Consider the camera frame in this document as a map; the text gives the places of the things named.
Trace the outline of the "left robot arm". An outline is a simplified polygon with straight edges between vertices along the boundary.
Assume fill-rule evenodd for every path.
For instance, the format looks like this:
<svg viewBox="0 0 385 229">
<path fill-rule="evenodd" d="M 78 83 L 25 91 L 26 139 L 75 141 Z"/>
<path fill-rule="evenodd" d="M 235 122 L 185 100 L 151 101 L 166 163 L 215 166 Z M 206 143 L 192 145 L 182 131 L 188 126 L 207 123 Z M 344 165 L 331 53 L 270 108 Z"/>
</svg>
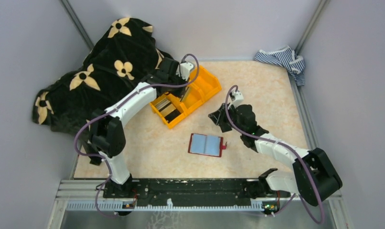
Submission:
<svg viewBox="0 0 385 229">
<path fill-rule="evenodd" d="M 195 64 L 165 58 L 158 69 L 145 75 L 136 87 L 116 104 L 96 110 L 90 125 L 89 142 L 109 168 L 114 191 L 126 198 L 132 194 L 131 173 L 121 159 L 126 145 L 124 127 L 143 107 L 165 93 L 183 96 Z"/>
</svg>

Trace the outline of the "red leather card holder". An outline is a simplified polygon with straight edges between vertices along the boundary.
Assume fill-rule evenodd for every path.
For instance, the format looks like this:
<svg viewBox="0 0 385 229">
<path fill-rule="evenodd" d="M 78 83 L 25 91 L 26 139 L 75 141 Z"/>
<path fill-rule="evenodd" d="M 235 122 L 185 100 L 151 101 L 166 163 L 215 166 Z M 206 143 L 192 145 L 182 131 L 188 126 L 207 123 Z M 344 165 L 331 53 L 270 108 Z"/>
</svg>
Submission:
<svg viewBox="0 0 385 229">
<path fill-rule="evenodd" d="M 188 153 L 194 155 L 221 157 L 228 143 L 221 136 L 191 133 Z"/>
</svg>

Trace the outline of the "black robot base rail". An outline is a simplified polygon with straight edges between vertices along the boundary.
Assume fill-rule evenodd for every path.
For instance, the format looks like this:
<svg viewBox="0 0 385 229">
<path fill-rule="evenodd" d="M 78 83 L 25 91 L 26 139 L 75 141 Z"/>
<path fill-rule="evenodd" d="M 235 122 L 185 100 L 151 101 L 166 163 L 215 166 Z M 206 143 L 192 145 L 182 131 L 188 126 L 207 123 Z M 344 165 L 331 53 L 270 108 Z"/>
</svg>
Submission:
<svg viewBox="0 0 385 229">
<path fill-rule="evenodd" d="M 256 198 L 290 197 L 273 191 L 258 178 L 170 179 L 139 178 L 120 187 L 108 181 L 99 184 L 104 198 L 130 198 L 138 207 L 247 207 Z"/>
</svg>

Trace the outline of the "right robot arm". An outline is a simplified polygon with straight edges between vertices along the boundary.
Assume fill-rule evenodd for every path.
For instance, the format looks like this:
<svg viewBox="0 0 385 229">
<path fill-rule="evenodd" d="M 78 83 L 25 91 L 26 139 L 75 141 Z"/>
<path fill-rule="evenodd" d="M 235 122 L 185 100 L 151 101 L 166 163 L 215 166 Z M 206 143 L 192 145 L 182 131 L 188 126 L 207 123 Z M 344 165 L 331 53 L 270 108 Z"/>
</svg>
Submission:
<svg viewBox="0 0 385 229">
<path fill-rule="evenodd" d="M 342 180 L 327 153 L 321 148 L 304 149 L 293 146 L 272 135 L 257 124 L 253 107 L 242 104 L 243 95 L 233 89 L 224 102 L 208 115 L 221 131 L 238 131 L 244 145 L 270 156 L 289 167 L 291 172 L 270 169 L 260 176 L 259 191 L 265 197 L 276 191 L 298 194 L 306 203 L 316 207 L 343 187 Z"/>
</svg>

